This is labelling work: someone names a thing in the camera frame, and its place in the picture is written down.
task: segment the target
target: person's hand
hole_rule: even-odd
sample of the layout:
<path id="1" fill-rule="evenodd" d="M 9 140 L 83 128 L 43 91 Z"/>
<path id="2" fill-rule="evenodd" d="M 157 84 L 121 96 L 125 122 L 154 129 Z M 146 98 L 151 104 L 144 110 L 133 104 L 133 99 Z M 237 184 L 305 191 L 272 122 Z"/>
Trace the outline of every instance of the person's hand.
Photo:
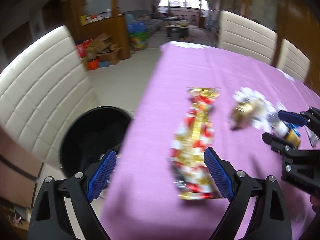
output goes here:
<path id="1" fill-rule="evenodd" d="M 315 196 L 310 196 L 310 202 L 315 207 L 320 206 L 320 199 L 316 198 Z"/>

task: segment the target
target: sofa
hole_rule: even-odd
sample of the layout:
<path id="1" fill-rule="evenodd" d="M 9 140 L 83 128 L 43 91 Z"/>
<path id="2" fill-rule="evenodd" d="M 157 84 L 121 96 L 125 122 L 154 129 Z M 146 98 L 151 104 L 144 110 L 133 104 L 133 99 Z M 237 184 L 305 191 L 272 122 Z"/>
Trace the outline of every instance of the sofa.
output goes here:
<path id="1" fill-rule="evenodd" d="M 143 22 L 147 28 L 148 37 L 161 27 L 161 19 L 151 19 L 148 10 L 134 10 L 125 12 L 126 24 L 132 24 L 134 21 Z"/>

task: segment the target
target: label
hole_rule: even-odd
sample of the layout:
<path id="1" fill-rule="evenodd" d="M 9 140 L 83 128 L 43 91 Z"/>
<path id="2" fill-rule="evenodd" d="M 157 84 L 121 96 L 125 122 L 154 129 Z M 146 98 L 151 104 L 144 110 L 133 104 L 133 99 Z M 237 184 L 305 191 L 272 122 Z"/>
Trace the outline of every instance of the label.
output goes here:
<path id="1" fill-rule="evenodd" d="M 300 138 L 292 129 L 290 129 L 288 135 L 284 139 L 286 139 L 288 142 L 291 142 L 296 148 L 299 147 L 301 142 Z"/>
<path id="2" fill-rule="evenodd" d="M 308 127 L 305 126 L 305 128 L 306 128 L 311 146 L 313 148 L 316 148 L 317 142 L 320 141 L 319 137 L 313 131 L 311 131 Z"/>

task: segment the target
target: chair backrest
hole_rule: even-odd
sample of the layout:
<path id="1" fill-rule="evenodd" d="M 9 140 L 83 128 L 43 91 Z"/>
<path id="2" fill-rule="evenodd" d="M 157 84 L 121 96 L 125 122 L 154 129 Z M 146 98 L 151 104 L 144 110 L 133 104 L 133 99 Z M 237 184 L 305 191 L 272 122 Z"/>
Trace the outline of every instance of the chair backrest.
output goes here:
<path id="1" fill-rule="evenodd" d="M 222 11 L 218 48 L 233 51 L 271 64 L 277 34 L 240 15 Z"/>
<path id="2" fill-rule="evenodd" d="M 0 74 L 1 127 L 54 167 L 69 125 L 99 105 L 65 26 L 31 44 Z"/>
<path id="3" fill-rule="evenodd" d="M 283 39 L 276 68 L 304 82 L 309 72 L 310 60 L 292 43 Z"/>

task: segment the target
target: purple tablecloth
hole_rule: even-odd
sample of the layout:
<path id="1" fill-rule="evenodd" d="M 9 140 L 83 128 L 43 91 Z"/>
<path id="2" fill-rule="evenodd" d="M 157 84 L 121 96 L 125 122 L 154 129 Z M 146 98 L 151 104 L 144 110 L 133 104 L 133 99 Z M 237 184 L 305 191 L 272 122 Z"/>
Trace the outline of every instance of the purple tablecloth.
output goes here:
<path id="1" fill-rule="evenodd" d="M 280 102 L 293 112 L 320 108 L 319 97 L 275 68 L 230 51 L 174 43 L 164 44 L 161 50 L 103 207 L 101 223 L 111 239 L 207 240 L 226 211 L 227 199 L 183 201 L 173 184 L 168 156 L 174 132 L 188 111 L 188 86 L 221 88 L 210 115 L 216 128 L 212 147 L 221 159 L 251 177 L 276 176 L 291 216 L 293 239 L 297 239 L 314 217 L 310 196 L 281 181 L 281 157 L 264 144 L 263 130 L 250 126 L 231 131 L 228 120 L 236 104 L 232 95 L 241 87 L 257 90 L 273 105 Z M 305 129 L 299 132 L 300 149 L 310 149 Z M 253 206 L 251 198 L 236 239 L 244 235 Z"/>

